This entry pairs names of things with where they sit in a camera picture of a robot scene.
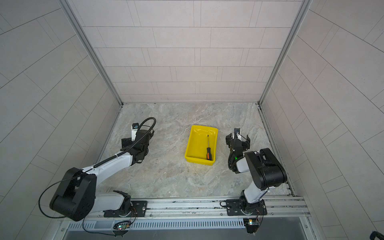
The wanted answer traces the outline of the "orange black handled screwdriver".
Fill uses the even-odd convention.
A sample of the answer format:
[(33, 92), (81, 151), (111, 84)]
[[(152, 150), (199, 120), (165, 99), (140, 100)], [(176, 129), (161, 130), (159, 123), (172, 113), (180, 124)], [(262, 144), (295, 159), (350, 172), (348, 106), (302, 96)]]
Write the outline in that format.
[(208, 147), (207, 147), (207, 160), (208, 161), (212, 161), (213, 160), (213, 157), (212, 157), (212, 153), (211, 153), (211, 147), (210, 147), (210, 138), (209, 138), (209, 135), (207, 135), (207, 142), (208, 142)]

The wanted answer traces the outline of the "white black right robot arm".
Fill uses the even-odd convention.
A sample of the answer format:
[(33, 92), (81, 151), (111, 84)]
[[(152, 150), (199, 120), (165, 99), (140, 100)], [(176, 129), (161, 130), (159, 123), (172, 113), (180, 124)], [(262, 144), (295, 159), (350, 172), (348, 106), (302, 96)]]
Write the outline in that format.
[(287, 182), (285, 169), (269, 148), (250, 151), (251, 139), (235, 128), (226, 136), (230, 148), (228, 167), (236, 174), (249, 172), (250, 185), (241, 192), (238, 200), (226, 200), (229, 216), (264, 216), (267, 214), (263, 196), (272, 188)]

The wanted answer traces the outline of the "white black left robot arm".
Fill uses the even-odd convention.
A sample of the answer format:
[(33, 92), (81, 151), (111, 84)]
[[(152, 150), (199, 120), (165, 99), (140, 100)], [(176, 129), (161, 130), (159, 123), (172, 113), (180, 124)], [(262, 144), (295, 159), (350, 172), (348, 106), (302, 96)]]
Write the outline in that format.
[(139, 130), (134, 140), (122, 139), (123, 148), (114, 156), (83, 169), (69, 169), (58, 184), (50, 209), (78, 222), (88, 214), (104, 212), (106, 217), (125, 217), (132, 213), (131, 196), (114, 190), (98, 194), (97, 187), (112, 175), (140, 164), (148, 154), (154, 130)]

